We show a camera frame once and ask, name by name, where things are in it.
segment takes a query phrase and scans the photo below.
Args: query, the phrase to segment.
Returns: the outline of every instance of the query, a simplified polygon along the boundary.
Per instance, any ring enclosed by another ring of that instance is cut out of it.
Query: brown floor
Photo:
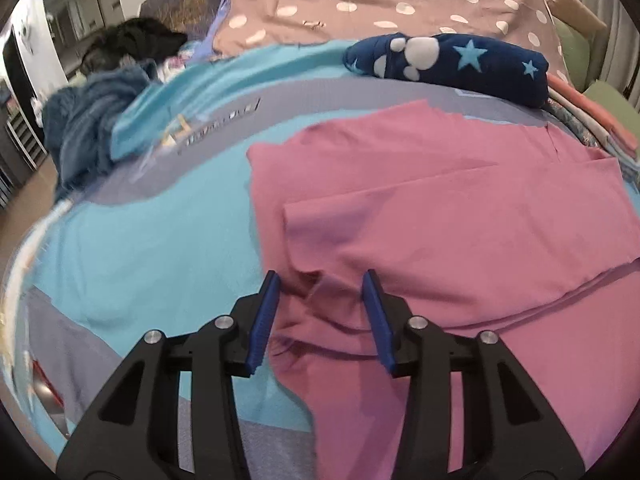
[[[47,157],[0,214],[0,276],[4,275],[6,264],[24,234],[51,209],[57,175],[51,158]]]

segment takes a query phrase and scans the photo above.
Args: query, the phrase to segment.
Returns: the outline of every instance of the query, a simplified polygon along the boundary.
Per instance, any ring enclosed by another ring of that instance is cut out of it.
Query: tan pillow
[[[556,17],[592,41],[607,24],[589,10],[580,0],[547,0],[549,10]]]

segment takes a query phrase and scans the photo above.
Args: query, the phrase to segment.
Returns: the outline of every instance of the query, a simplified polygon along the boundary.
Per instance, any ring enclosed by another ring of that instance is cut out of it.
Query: star print
[[[354,74],[358,74],[358,75],[367,75],[366,72],[363,72],[362,70],[360,70],[357,66],[356,63],[358,62],[358,58],[353,60],[353,63],[351,63],[349,65],[349,70],[351,70]]]
[[[522,64],[524,65],[524,75],[529,74],[532,79],[535,79],[538,69],[533,66],[533,60],[530,60],[528,63],[523,61]]]
[[[462,70],[465,66],[471,65],[478,72],[482,72],[478,58],[486,52],[485,48],[476,48],[474,46],[474,40],[469,40],[466,46],[454,46],[453,48],[460,54],[458,70]]]

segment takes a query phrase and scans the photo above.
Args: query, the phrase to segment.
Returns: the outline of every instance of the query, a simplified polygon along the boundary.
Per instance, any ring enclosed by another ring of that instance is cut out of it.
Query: dark blue towel
[[[47,100],[42,123],[44,145],[58,170],[56,200],[111,171],[113,126],[155,71],[150,61],[100,72],[84,86],[63,88]]]
[[[343,61],[361,75],[451,86],[531,108],[542,107],[548,99],[545,57],[494,38],[387,34],[350,46]]]

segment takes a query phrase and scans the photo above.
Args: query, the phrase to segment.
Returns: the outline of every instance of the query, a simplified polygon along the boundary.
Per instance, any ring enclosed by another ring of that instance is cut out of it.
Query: pink fabric
[[[321,479],[388,479],[395,459],[406,383],[372,358],[360,303],[371,267],[445,328],[501,329],[597,459],[640,389],[640,222],[615,159],[551,125],[465,120],[425,101],[248,156],[263,264],[284,284],[271,364],[313,413]],[[458,405],[453,415],[455,465]]]
[[[558,76],[551,72],[546,74],[549,86],[558,92],[562,97],[568,99],[572,104],[587,112],[598,121],[601,126],[613,135],[624,152],[636,160],[636,150],[638,149],[638,139],[627,130],[611,113],[598,103],[581,94],[569,83],[565,83]]]

